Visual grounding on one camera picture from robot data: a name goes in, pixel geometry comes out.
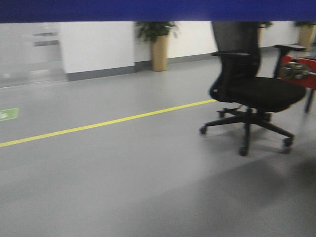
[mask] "chair base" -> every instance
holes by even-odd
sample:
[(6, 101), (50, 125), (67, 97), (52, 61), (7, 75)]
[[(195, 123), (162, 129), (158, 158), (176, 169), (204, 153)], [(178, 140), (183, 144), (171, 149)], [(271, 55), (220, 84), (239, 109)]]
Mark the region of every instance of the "chair base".
[[(201, 134), (206, 133), (207, 127), (242, 122), (244, 123), (245, 136), (244, 136), (243, 146), (240, 147), (239, 149), (239, 154), (241, 156), (246, 156), (249, 150), (250, 126), (251, 124), (255, 124), (255, 125), (264, 127), (268, 130), (271, 130), (273, 132), (276, 132), (288, 137), (288, 138), (285, 138), (283, 142), (284, 142), (284, 146), (287, 148), (284, 150), (284, 153), (289, 152), (289, 147), (292, 145), (294, 135), (288, 131), (285, 131), (282, 128), (279, 128), (269, 123), (271, 119), (270, 113), (264, 113), (260, 111), (253, 113), (251, 108), (247, 108), (246, 112), (241, 112), (234, 109), (230, 109), (230, 110), (224, 109), (222, 111), (219, 111), (219, 113), (222, 119), (206, 123), (203, 127), (200, 128)], [(230, 118), (224, 118), (225, 113), (230, 113), (234, 116)]]

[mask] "red machine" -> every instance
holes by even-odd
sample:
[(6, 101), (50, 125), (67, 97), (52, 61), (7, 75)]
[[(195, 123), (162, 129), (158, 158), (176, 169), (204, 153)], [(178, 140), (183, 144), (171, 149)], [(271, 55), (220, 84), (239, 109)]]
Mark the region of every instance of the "red machine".
[(305, 58), (284, 56), (281, 60), (279, 77), (290, 83), (311, 88), (305, 106), (307, 113), (314, 96), (314, 90), (316, 90), (316, 56)]

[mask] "green floor sign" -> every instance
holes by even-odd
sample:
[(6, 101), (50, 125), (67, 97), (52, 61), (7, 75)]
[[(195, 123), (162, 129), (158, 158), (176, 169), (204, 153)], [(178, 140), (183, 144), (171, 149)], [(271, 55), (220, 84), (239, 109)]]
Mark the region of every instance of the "green floor sign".
[(0, 110), (0, 122), (9, 119), (16, 119), (19, 114), (19, 108)]

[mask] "black office chair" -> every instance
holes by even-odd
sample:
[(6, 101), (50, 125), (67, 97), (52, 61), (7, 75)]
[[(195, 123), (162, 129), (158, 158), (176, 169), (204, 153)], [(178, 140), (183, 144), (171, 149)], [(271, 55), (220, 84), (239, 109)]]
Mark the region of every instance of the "black office chair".
[[(304, 87), (277, 79), (281, 57), (290, 50), (301, 51), (305, 48), (298, 45), (276, 45), (280, 55), (276, 64), (274, 78), (256, 77), (260, 67), (258, 46), (258, 22), (212, 22), (218, 52), (222, 63), (222, 72), (209, 90), (210, 96), (218, 101), (239, 103), (247, 106), (246, 112), (235, 109), (223, 109), (219, 112), (221, 119), (206, 123), (200, 129), (205, 134), (207, 127), (230, 123), (244, 123), (244, 145), (239, 154), (248, 154), (250, 125), (256, 124), (282, 134), (285, 147), (290, 147), (294, 135), (270, 122), (270, 112), (280, 112), (301, 100), (306, 93)], [(224, 118), (226, 113), (234, 115)]]

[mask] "tan planter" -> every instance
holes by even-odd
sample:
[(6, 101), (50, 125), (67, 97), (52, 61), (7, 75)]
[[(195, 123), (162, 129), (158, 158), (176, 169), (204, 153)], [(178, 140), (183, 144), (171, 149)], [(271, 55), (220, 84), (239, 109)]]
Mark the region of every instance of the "tan planter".
[(158, 36), (155, 43), (151, 43), (152, 69), (160, 72), (167, 69), (168, 36)]
[(309, 51), (315, 39), (315, 34), (316, 34), (316, 25), (301, 26), (298, 44), (306, 47), (305, 51)]
[(258, 28), (258, 45), (260, 47), (262, 41), (262, 33), (264, 28)]

